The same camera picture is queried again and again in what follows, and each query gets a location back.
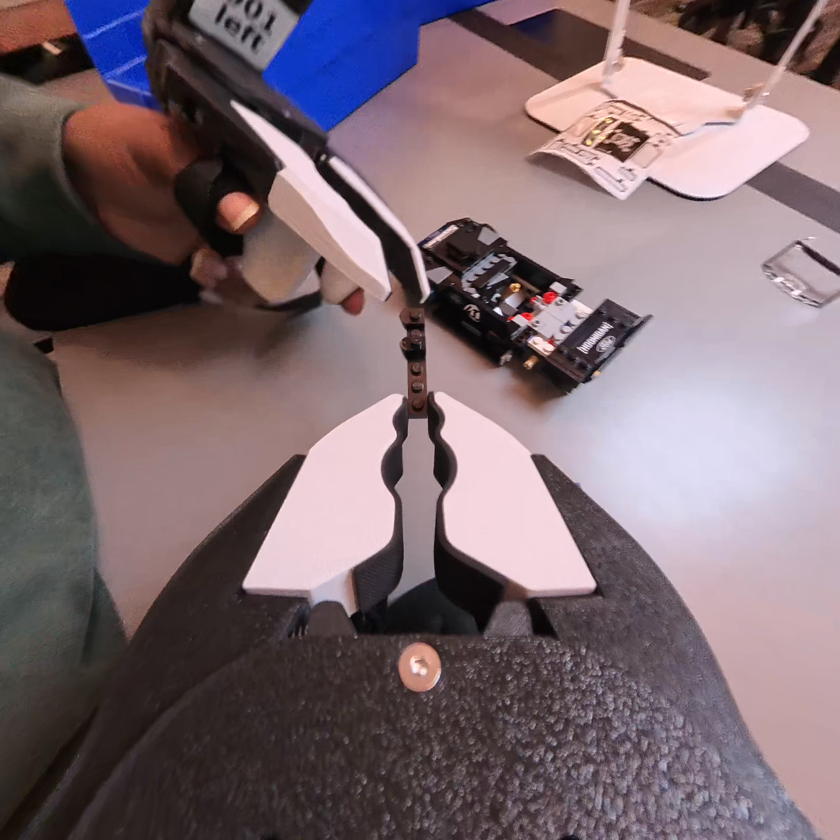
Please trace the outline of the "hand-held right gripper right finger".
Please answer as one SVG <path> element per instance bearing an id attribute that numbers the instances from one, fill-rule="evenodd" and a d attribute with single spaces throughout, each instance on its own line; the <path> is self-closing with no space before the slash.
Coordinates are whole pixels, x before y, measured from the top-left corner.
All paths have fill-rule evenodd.
<path id="1" fill-rule="evenodd" d="M 596 582 L 531 452 L 506 429 L 434 394 L 440 545 L 512 596 L 590 595 Z"/>

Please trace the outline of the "white booklet stand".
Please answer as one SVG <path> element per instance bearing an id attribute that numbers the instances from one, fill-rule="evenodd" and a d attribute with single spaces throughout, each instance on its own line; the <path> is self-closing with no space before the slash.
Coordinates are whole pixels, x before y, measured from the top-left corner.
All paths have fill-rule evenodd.
<path id="1" fill-rule="evenodd" d="M 761 83 L 736 95 L 623 53 L 629 1 L 616 2 L 601 63 L 526 101 L 534 121 L 557 135 L 604 102 L 630 102 L 673 125 L 682 138 L 651 168 L 647 181 L 692 200 L 716 200 L 803 143 L 810 131 L 798 118 L 766 106 L 826 2 L 816 2 Z"/>

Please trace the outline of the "person's left hand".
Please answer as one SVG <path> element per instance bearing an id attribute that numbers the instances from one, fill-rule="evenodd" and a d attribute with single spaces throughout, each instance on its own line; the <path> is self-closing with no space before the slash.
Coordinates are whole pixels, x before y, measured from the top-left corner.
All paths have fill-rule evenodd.
<path id="1" fill-rule="evenodd" d="M 105 102 L 66 121 L 62 150 L 70 183 L 108 235 L 190 277 L 220 298 L 256 305 L 239 257 L 213 251 L 175 198 L 175 178 L 205 150 L 181 120 Z"/>

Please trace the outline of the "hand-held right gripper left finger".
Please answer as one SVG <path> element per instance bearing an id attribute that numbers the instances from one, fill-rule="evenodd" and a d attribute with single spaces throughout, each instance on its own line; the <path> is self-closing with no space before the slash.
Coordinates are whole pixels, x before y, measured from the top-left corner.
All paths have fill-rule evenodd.
<path id="1" fill-rule="evenodd" d="M 402 575 L 405 397 L 392 394 L 324 435 L 306 454 L 244 578 L 250 595 L 337 602 L 363 612 Z"/>

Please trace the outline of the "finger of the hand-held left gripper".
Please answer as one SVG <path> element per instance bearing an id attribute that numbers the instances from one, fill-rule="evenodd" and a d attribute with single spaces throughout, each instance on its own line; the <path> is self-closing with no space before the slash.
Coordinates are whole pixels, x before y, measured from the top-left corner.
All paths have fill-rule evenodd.
<path id="1" fill-rule="evenodd" d="M 406 299 L 424 304 L 431 288 L 424 257 L 406 226 L 358 173 L 337 156 L 324 158 L 324 180 L 380 240 L 385 263 Z"/>
<path id="2" fill-rule="evenodd" d="M 377 301 L 392 294 L 381 240 L 320 174 L 311 156 L 256 112 L 231 106 L 280 163 L 267 205 L 327 264 Z"/>

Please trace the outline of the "blue plastic bin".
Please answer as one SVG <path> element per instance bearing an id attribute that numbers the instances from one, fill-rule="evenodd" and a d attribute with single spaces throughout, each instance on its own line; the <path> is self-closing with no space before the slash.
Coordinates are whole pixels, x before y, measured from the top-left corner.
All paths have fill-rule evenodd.
<path id="1" fill-rule="evenodd" d="M 67 1 L 94 66 L 120 102 L 160 110 L 145 69 L 147 2 Z M 330 130 L 417 62 L 419 29 L 477 1 L 316 1 L 263 73 Z"/>

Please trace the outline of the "black long lego plate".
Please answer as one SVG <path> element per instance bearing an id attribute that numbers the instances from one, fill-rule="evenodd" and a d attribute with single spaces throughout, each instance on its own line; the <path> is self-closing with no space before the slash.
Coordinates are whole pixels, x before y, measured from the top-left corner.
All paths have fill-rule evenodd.
<path id="1" fill-rule="evenodd" d="M 417 304 L 408 306 L 401 311 L 400 320 L 405 330 L 400 348 L 406 360 L 407 417 L 425 419 L 429 397 L 425 309 Z"/>

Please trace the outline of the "black lego car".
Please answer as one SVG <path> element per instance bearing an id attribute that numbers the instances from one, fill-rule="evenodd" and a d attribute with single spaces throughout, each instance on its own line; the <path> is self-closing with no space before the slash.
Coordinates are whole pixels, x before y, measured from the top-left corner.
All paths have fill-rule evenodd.
<path id="1" fill-rule="evenodd" d="M 651 320 L 582 288 L 511 247 L 495 228 L 460 218 L 418 245 L 438 321 L 499 366 L 536 371 L 563 392 L 592 382 Z"/>

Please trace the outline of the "person's left forearm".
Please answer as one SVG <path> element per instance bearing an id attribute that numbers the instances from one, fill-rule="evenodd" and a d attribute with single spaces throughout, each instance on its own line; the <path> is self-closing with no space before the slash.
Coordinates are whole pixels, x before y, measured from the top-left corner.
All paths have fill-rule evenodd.
<path id="1" fill-rule="evenodd" d="M 64 130 L 82 103 L 1 78 L 1 262 L 105 255 L 111 242 L 70 183 Z"/>

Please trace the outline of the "clear lego windshield piece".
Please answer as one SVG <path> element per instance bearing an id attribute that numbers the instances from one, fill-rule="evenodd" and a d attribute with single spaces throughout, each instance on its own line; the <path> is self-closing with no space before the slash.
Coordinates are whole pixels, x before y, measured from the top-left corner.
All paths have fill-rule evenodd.
<path id="1" fill-rule="evenodd" d="M 839 299 L 838 247 L 805 237 L 783 247 L 761 265 L 764 276 L 792 299 L 824 308 Z"/>

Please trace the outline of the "sticker sheet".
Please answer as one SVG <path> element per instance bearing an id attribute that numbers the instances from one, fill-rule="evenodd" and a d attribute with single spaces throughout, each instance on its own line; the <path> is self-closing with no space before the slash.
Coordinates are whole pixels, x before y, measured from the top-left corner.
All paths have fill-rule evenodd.
<path id="1" fill-rule="evenodd" d="M 625 200 L 682 138 L 673 125 L 624 100 L 605 101 L 545 143 L 531 157 L 566 161 L 596 186 Z"/>

